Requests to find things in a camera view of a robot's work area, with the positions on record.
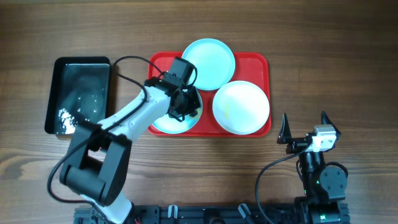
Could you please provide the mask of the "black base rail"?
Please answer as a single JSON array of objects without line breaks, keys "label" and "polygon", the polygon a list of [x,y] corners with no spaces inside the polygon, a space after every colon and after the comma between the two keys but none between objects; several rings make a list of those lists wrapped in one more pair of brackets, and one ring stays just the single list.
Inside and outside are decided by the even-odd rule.
[{"label": "black base rail", "polygon": [[[351,222],[346,203],[332,203],[316,207],[293,203],[274,203],[263,206],[272,223],[339,223]],[[235,206],[136,205],[124,221],[130,224],[247,224],[267,223],[257,206],[242,203]]]}]

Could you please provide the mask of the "yellow green sponge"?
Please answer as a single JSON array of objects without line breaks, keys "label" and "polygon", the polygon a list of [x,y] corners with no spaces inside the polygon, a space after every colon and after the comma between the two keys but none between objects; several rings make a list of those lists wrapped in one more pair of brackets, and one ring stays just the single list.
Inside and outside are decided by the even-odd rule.
[{"label": "yellow green sponge", "polygon": [[199,119],[200,118],[200,113],[198,111],[194,111],[188,115],[189,119]]}]

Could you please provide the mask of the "white plate right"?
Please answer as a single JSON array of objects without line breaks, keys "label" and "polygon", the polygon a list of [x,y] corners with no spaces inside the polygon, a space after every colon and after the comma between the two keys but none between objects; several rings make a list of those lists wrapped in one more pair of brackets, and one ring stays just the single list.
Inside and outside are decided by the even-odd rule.
[{"label": "white plate right", "polygon": [[271,106],[267,95],[257,85],[233,81],[214,95],[212,112],[216,122],[227,132],[253,134],[269,120]]}]

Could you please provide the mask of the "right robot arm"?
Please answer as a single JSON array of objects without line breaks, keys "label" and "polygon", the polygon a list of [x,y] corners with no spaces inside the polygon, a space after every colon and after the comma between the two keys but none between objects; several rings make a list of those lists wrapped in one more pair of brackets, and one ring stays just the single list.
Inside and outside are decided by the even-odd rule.
[{"label": "right robot arm", "polygon": [[321,113],[321,124],[303,138],[293,138],[287,115],[277,138],[287,146],[287,154],[298,155],[298,172],[304,197],[295,198],[295,216],[299,223],[349,223],[348,205],[343,203],[348,184],[348,170],[338,162],[325,162],[324,153],[335,148],[341,132],[327,114]]}]

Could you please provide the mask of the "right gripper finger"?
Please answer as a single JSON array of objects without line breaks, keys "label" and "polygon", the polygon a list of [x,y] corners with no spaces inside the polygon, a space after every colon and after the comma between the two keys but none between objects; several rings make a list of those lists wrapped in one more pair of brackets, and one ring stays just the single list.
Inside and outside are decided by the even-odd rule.
[{"label": "right gripper finger", "polygon": [[290,140],[290,139],[292,139],[292,135],[290,132],[289,121],[287,118],[287,114],[284,113],[282,117],[282,125],[279,132],[278,140]]},{"label": "right gripper finger", "polygon": [[321,122],[322,122],[322,124],[330,124],[330,125],[332,125],[333,128],[336,131],[336,135],[337,136],[341,136],[340,130],[332,123],[332,121],[329,119],[329,117],[328,117],[328,115],[326,114],[325,111],[321,112]]}]

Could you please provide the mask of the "teal plate top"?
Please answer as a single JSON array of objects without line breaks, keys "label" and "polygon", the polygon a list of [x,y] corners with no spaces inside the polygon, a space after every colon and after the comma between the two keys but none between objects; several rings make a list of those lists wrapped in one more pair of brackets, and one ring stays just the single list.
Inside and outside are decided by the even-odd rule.
[{"label": "teal plate top", "polygon": [[194,64],[198,75],[190,77],[189,84],[199,90],[211,91],[221,88],[233,77],[236,61],[231,49],[216,39],[200,39],[191,43],[182,58]]}]

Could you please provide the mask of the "teal plate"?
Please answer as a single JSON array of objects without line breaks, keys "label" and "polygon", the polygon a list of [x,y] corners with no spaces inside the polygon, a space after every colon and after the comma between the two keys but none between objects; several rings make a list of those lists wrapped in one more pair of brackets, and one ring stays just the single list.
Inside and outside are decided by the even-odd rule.
[{"label": "teal plate", "polygon": [[191,43],[182,58],[194,64],[198,75],[190,77],[189,84],[199,90],[211,91],[221,88],[233,77],[236,61],[231,49],[216,39],[200,39]]},{"label": "teal plate", "polygon": [[171,118],[169,115],[164,115],[163,117],[155,120],[152,126],[165,134],[181,134],[191,130],[201,118],[203,112],[203,101],[198,93],[198,99],[200,102],[200,107],[196,109],[195,115],[186,115],[185,120],[182,122],[177,121],[175,118]]}]

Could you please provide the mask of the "black water tray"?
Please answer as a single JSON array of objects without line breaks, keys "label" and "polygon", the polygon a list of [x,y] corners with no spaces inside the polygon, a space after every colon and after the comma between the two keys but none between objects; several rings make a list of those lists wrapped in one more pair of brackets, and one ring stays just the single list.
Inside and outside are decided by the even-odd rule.
[{"label": "black water tray", "polygon": [[83,121],[97,123],[108,115],[111,63],[105,56],[60,57],[53,67],[44,130],[73,134]]}]

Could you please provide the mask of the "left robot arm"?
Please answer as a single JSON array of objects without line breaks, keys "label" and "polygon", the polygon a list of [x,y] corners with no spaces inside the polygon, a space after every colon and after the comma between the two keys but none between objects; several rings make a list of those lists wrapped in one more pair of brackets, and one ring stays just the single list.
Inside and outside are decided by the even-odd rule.
[{"label": "left robot arm", "polygon": [[201,106],[197,89],[157,77],[123,109],[97,123],[84,121],[72,136],[67,154],[57,163],[59,181],[80,195],[108,222],[125,223],[133,204],[123,193],[133,142],[157,119],[179,122]]}]

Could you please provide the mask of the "red plastic tray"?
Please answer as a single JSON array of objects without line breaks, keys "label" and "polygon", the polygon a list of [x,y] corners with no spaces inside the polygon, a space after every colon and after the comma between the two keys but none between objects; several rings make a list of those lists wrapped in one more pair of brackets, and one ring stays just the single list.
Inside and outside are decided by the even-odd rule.
[{"label": "red plastic tray", "polygon": [[[150,61],[159,69],[166,71],[171,67],[175,57],[181,57],[182,52],[157,52]],[[271,97],[269,66],[266,58],[256,52],[236,52],[234,54],[236,66],[232,81],[247,81],[257,85],[268,98]],[[176,137],[193,138],[237,138],[237,134],[224,130],[217,122],[212,111],[212,102],[216,94],[215,90],[200,90],[203,112],[196,125],[188,131],[176,134]]]}]

